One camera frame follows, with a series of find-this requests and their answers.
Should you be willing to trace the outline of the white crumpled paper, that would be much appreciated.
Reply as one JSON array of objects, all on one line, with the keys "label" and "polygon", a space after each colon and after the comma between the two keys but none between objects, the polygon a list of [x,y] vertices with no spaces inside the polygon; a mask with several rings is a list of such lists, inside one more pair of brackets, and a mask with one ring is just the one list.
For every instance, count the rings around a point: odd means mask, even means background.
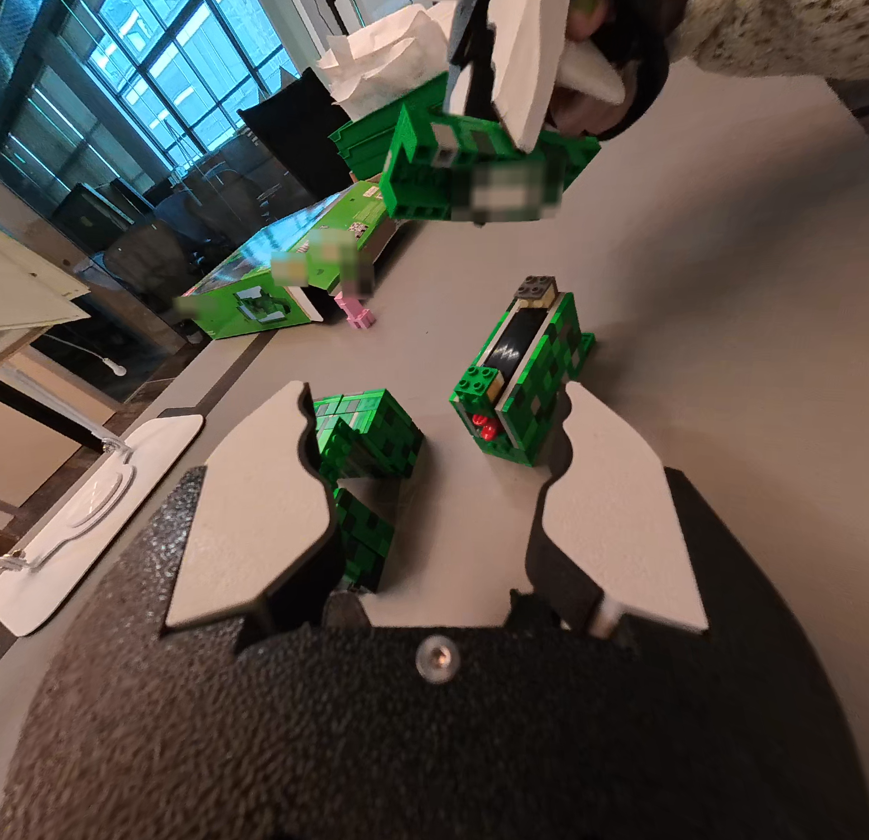
[{"label": "white crumpled paper", "polygon": [[388,106],[449,67],[455,1],[405,6],[350,35],[328,37],[320,80],[350,121]]}]

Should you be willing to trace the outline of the person's right hand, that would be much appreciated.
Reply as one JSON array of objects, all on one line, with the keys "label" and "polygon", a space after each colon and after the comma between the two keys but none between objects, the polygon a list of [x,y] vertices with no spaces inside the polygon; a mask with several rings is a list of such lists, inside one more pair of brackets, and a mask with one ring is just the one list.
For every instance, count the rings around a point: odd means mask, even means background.
[{"label": "person's right hand", "polygon": [[688,0],[570,0],[565,38],[592,42],[619,75],[623,99],[610,103],[556,80],[547,126],[563,137],[614,139],[635,125],[663,91],[670,73],[668,43]]}]

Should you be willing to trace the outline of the hollow green lego block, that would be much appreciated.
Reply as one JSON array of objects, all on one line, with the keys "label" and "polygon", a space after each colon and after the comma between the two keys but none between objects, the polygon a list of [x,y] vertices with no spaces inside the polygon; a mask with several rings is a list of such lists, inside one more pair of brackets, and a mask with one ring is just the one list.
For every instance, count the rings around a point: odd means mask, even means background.
[{"label": "hollow green lego block", "polygon": [[449,403],[485,454],[534,466],[563,387],[576,381],[596,336],[581,328],[573,293],[554,276],[527,276]]}]

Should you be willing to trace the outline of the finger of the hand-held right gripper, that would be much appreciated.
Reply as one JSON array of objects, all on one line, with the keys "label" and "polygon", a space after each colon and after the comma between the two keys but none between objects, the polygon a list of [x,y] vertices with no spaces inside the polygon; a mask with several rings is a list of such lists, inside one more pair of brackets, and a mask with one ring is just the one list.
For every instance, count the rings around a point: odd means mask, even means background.
[{"label": "finger of the hand-held right gripper", "polygon": [[449,115],[494,118],[494,28],[488,1],[460,3],[448,42],[448,83],[443,111]]},{"label": "finger of the hand-held right gripper", "polygon": [[565,42],[570,0],[490,0],[494,111],[521,152],[535,148]]}]

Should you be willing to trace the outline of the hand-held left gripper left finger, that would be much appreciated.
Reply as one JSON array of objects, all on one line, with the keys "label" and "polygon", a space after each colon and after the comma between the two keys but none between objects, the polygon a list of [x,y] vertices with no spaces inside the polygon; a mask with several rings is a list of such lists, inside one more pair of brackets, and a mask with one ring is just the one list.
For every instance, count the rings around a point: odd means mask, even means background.
[{"label": "hand-held left gripper left finger", "polygon": [[344,556],[309,384],[278,389],[204,468],[165,633],[233,621],[253,639],[320,628]]}]

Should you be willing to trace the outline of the large green lego assembly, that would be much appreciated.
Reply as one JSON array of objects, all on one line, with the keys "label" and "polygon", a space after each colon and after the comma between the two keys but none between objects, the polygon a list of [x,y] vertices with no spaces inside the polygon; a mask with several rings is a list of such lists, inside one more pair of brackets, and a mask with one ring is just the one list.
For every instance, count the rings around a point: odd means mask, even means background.
[{"label": "large green lego assembly", "polygon": [[375,593],[395,528],[341,482],[412,476],[424,435],[387,389],[322,398],[313,409],[320,475],[333,492],[345,560],[342,589]]}]

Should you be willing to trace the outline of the green cardboard set box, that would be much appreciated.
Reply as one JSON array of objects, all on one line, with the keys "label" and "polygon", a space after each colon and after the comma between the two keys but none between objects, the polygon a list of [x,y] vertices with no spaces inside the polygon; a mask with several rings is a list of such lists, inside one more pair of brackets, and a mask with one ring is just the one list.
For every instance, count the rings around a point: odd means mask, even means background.
[{"label": "green cardboard set box", "polygon": [[354,182],[266,225],[176,307],[214,340],[347,321],[333,295],[368,299],[364,277],[375,273],[401,225],[388,215],[379,184]]}]

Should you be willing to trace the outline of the dark office chair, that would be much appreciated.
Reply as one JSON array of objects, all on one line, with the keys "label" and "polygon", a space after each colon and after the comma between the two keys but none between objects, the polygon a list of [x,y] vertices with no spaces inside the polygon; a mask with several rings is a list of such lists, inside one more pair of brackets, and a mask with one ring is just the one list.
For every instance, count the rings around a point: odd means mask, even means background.
[{"label": "dark office chair", "polygon": [[269,223],[261,194],[251,178],[220,163],[206,173],[192,172],[153,216],[193,244],[219,241],[237,247]]},{"label": "dark office chair", "polygon": [[175,232],[163,221],[136,225],[103,251],[103,268],[151,311],[172,310],[197,279]]}]

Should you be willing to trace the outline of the stack of green bins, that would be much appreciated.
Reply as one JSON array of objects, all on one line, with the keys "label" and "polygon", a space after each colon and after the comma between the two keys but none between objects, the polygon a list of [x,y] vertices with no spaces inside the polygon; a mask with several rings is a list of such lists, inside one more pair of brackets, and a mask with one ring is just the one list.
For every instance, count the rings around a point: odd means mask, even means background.
[{"label": "stack of green bins", "polygon": [[441,114],[449,74],[442,72],[358,121],[348,121],[329,135],[340,156],[357,180],[379,175],[403,107]]}]

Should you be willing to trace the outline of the white desk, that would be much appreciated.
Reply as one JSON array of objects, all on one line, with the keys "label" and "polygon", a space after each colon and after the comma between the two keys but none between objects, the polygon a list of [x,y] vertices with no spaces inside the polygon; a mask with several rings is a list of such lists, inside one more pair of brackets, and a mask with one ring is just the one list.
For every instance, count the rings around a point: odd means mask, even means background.
[{"label": "white desk", "polygon": [[1,233],[1,361],[53,327],[91,316],[75,300],[89,288],[5,232]]}]

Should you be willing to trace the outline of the window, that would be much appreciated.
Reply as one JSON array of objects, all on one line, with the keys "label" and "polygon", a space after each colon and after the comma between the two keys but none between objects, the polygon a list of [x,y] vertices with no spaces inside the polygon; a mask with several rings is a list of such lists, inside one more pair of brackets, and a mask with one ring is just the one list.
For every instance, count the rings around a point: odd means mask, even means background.
[{"label": "window", "polygon": [[2,0],[1,44],[2,183],[46,216],[202,167],[299,75],[260,0]]}]

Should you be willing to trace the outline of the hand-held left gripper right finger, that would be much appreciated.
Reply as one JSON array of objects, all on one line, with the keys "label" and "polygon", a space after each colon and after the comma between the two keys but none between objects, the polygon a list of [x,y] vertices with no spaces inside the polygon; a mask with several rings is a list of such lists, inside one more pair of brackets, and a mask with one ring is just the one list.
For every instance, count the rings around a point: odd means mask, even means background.
[{"label": "hand-held left gripper right finger", "polygon": [[709,627],[665,468],[586,387],[559,393],[551,475],[540,488],[525,572],[535,613],[593,638],[637,617],[693,635]]}]

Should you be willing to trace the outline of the green lego panel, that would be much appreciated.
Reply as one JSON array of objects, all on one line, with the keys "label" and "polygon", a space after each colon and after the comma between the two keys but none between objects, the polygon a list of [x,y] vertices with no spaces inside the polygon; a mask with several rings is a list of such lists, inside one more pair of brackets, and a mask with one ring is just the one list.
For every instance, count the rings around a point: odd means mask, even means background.
[{"label": "green lego panel", "polygon": [[543,130],[529,152],[495,121],[446,114],[420,96],[401,99],[380,185],[403,220],[489,223],[554,215],[564,191],[600,152],[593,137]]}]

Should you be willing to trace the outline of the black chair back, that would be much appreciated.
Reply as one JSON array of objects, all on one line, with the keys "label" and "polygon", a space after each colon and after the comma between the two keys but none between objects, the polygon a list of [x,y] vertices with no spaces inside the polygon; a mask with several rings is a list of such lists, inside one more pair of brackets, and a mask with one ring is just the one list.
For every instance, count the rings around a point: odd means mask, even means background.
[{"label": "black chair back", "polygon": [[331,135],[350,122],[314,69],[256,106],[238,111],[244,124],[316,200],[352,184]]}]

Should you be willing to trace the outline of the pink lego pig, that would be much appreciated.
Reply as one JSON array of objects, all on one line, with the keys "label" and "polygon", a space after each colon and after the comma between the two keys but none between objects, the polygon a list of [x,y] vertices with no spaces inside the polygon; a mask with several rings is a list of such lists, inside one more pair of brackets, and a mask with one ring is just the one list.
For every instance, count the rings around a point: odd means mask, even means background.
[{"label": "pink lego pig", "polygon": [[334,302],[345,314],[347,322],[358,330],[366,330],[376,323],[376,318],[372,311],[363,304],[363,302],[349,294],[338,291],[333,295]]}]

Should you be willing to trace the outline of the white flat board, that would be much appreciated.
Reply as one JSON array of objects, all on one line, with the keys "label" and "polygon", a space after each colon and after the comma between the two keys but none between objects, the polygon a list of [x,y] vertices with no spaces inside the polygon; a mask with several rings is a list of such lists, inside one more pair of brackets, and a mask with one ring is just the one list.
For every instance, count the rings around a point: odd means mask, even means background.
[{"label": "white flat board", "polygon": [[2,556],[4,628],[24,638],[55,615],[203,425],[196,413],[142,424],[21,549]]}]

